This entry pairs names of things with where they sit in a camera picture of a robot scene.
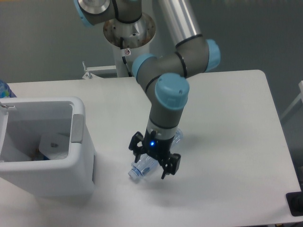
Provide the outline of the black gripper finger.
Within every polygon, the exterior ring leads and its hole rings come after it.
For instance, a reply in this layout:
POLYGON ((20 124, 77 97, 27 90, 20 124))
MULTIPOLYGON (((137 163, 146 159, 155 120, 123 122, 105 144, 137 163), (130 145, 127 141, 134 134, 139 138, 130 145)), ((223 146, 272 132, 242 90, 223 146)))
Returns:
POLYGON ((174 153, 160 161, 160 165, 163 168, 161 179, 164 179, 166 175, 175 175, 179 169, 181 155, 174 153))
POLYGON ((135 162, 138 162, 143 154, 151 155, 151 150, 148 145, 148 142, 150 142, 148 140, 149 137, 147 131, 144 136, 139 131, 132 136, 128 148, 133 152, 135 162))

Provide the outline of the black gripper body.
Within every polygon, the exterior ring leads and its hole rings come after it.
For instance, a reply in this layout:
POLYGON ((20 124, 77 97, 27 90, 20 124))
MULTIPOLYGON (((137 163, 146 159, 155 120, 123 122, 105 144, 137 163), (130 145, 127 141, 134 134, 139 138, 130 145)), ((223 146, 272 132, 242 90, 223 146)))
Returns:
POLYGON ((156 159, 160 163, 164 163, 170 157, 170 148, 173 139, 174 136, 167 140, 157 139, 146 130, 143 139, 143 153, 156 159))

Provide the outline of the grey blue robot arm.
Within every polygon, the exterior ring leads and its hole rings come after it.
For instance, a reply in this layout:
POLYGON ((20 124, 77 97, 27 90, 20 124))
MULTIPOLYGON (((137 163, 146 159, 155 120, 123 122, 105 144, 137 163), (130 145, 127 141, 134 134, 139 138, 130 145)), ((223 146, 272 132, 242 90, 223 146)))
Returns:
POLYGON ((86 26, 103 24, 105 38, 119 49, 117 75, 134 77, 151 102, 145 134, 132 136, 129 149, 135 163, 155 159, 163 176, 174 175, 180 154, 170 149, 188 100, 187 79, 217 67, 221 53, 214 40, 205 39, 190 2, 161 0, 160 8, 172 36, 175 52, 158 58, 145 50, 155 36, 153 19, 140 0, 76 0, 74 6, 86 26))

